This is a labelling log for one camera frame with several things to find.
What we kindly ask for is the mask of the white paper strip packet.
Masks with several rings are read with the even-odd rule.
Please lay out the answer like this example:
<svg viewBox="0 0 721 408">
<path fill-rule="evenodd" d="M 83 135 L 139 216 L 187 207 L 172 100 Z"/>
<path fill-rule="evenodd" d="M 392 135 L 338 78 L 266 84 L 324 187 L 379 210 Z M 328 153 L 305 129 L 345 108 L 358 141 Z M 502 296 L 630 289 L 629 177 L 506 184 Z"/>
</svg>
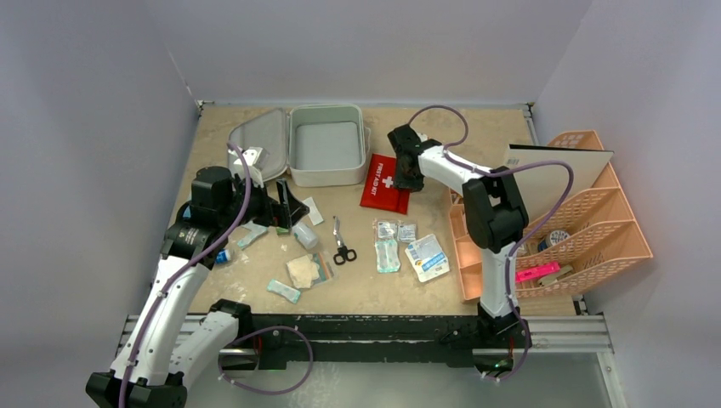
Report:
<svg viewBox="0 0 721 408">
<path fill-rule="evenodd" d="M 324 218 L 322 217 L 313 197 L 307 197 L 304 199 L 303 204 L 309 208 L 309 219 L 314 226 L 324 222 Z"/>
</svg>

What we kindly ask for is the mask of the red first aid pouch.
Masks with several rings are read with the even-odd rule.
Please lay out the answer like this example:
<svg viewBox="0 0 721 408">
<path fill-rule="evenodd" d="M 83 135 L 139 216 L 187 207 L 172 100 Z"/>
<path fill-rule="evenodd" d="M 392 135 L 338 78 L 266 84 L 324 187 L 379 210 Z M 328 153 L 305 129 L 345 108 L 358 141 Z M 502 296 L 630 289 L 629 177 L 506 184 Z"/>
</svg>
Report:
<svg viewBox="0 0 721 408">
<path fill-rule="evenodd" d="M 395 187 L 396 159 L 372 154 L 360 206 L 406 215 L 410 191 Z"/>
</svg>

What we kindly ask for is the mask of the clear teal swab packet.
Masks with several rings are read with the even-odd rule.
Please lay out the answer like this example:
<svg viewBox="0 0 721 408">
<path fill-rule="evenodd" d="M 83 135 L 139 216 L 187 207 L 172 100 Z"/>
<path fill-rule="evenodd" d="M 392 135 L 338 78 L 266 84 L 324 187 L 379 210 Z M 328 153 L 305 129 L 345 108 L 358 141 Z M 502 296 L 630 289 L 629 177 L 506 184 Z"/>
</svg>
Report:
<svg viewBox="0 0 721 408">
<path fill-rule="evenodd" d="M 400 270 L 398 242 L 395 239 L 376 241 L 376 269 L 380 274 L 395 273 Z"/>
</svg>

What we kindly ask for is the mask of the teal bandage packet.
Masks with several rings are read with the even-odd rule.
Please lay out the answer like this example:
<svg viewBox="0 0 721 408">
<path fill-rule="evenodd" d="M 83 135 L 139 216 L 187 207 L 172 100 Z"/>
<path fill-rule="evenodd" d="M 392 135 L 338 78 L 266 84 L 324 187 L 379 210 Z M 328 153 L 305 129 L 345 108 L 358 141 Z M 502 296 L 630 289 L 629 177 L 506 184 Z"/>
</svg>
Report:
<svg viewBox="0 0 721 408">
<path fill-rule="evenodd" d="M 293 304 L 296 304 L 301 297 L 301 291 L 275 279 L 269 281 L 266 290 L 285 298 Z"/>
</svg>

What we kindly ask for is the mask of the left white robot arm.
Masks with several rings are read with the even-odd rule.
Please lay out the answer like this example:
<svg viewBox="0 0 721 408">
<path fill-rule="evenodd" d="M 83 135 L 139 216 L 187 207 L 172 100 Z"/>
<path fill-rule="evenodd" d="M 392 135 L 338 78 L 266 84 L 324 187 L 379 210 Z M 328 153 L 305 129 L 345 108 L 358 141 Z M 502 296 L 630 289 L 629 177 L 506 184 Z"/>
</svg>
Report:
<svg viewBox="0 0 721 408">
<path fill-rule="evenodd" d="M 251 308 L 227 299 L 212 305 L 183 342 L 178 336 L 190 304 L 226 246 L 230 233 L 248 221 L 291 229 L 309 208 L 283 179 L 278 199 L 226 167 L 204 167 L 190 199 L 165 235 L 156 278 L 136 326 L 106 372 L 90 375 L 86 393 L 99 407 L 182 407 L 205 365 L 228 346 L 241 348 L 277 335 L 282 326 L 257 328 Z"/>
</svg>

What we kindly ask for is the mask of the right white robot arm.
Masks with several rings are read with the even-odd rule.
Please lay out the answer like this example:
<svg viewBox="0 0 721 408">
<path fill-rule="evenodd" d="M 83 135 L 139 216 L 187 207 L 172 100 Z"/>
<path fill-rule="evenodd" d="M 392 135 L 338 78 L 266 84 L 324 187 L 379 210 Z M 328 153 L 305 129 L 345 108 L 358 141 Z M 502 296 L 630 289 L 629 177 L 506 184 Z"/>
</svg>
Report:
<svg viewBox="0 0 721 408">
<path fill-rule="evenodd" d="M 515 294 L 514 251 L 529 218 L 513 174 L 455 155 L 435 139 L 422 139 L 408 124 L 391 130 L 388 139 L 396 157 L 397 187 L 416 192 L 431 178 L 463 198 L 466 230 L 481 255 L 480 340 L 497 346 L 512 331 L 526 334 Z"/>
</svg>

